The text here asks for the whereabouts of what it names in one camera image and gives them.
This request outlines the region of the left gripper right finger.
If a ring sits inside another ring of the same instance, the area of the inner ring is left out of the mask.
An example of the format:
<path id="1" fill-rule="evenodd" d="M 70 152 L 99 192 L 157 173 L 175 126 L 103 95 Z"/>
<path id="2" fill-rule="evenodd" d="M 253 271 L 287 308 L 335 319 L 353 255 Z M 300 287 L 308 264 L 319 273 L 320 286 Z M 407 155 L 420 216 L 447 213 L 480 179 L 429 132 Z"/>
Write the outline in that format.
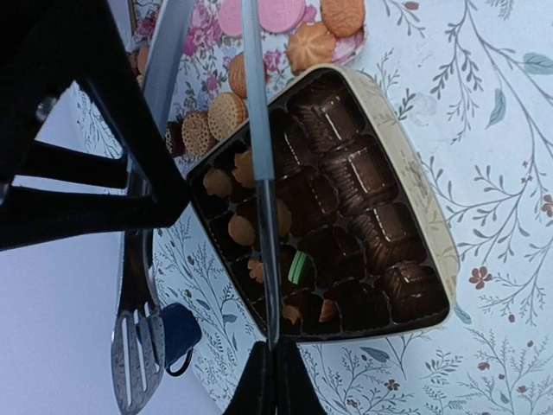
<path id="1" fill-rule="evenodd" d="M 276 352 L 276 413 L 325 414 L 297 345 L 282 339 Z"/>

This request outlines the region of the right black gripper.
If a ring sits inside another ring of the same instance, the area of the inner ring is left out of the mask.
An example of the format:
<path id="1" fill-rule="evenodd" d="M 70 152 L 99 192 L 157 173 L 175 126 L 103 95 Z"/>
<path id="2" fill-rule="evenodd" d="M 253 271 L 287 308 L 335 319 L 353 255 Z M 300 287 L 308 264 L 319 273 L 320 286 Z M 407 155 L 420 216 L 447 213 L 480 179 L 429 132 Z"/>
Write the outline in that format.
<path id="1" fill-rule="evenodd" d="M 8 1 L 1 53 L 1 248 L 81 234 L 83 229 L 168 227 L 188 204 L 184 180 L 130 68 L 105 1 Z M 123 148 L 117 159 L 40 144 L 35 138 L 72 84 L 98 107 Z M 147 193 L 61 193 L 14 185 L 28 173 L 107 188 L 132 176 Z"/>

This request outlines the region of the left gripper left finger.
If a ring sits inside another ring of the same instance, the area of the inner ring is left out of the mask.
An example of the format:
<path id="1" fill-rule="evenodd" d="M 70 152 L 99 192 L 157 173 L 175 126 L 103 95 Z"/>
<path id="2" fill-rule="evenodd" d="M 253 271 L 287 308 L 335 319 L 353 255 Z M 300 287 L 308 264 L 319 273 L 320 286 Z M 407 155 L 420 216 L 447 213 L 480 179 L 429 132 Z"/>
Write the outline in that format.
<path id="1" fill-rule="evenodd" d="M 256 342 L 224 414 L 276 412 L 275 366 L 266 342 Z"/>

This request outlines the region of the flower cookie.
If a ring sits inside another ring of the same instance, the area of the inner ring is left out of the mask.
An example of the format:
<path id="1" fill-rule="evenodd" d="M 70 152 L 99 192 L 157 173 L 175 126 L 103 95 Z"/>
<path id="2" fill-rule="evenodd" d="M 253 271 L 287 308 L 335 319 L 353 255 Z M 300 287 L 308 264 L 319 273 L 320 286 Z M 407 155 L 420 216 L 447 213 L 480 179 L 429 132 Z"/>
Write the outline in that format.
<path id="1" fill-rule="evenodd" d="M 228 233 L 234 242 L 241 246 L 252 246 L 256 238 L 256 231 L 249 220 L 235 214 L 228 223 Z"/>
<path id="2" fill-rule="evenodd" d="M 297 325 L 302 320 L 302 313 L 298 307 L 285 304 L 283 306 L 283 317 L 289 321 L 291 325 Z"/>
<path id="3" fill-rule="evenodd" d="M 262 261 L 250 258 L 247 263 L 247 268 L 249 270 L 249 276 L 252 280 L 259 284 L 264 282 L 264 264 Z"/>
<path id="4" fill-rule="evenodd" d="M 203 185 L 208 195 L 226 198 L 232 193 L 232 181 L 222 169 L 209 169 L 204 175 Z"/>

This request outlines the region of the green macaron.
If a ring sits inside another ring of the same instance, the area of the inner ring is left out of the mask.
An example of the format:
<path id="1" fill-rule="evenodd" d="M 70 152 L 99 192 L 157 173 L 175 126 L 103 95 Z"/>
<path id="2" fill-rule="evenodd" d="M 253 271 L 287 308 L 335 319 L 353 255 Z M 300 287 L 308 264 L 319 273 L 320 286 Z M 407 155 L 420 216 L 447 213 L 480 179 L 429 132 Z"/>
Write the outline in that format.
<path id="1" fill-rule="evenodd" d="M 309 257 L 307 253 L 296 251 L 289 268 L 288 280 L 292 284 L 299 284 L 302 281 L 303 275 L 309 268 Z"/>

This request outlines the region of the gold cookie tin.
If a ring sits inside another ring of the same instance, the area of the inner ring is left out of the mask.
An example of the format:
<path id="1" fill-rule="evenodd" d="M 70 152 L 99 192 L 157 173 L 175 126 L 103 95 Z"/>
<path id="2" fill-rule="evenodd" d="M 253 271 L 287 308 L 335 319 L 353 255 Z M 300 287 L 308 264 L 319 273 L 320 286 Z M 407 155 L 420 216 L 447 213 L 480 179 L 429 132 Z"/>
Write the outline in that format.
<path id="1" fill-rule="evenodd" d="M 353 121 L 353 144 L 330 157 L 309 150 L 300 101 L 328 118 Z M 346 67 L 309 69 L 269 106 L 276 198 L 292 215 L 280 236 L 283 305 L 302 320 L 282 318 L 284 336 L 329 342 L 426 329 L 443 322 L 454 303 L 459 258 L 408 138 L 376 82 Z M 296 251 L 309 268 L 288 280 Z M 337 316 L 320 323 L 324 299 Z"/>

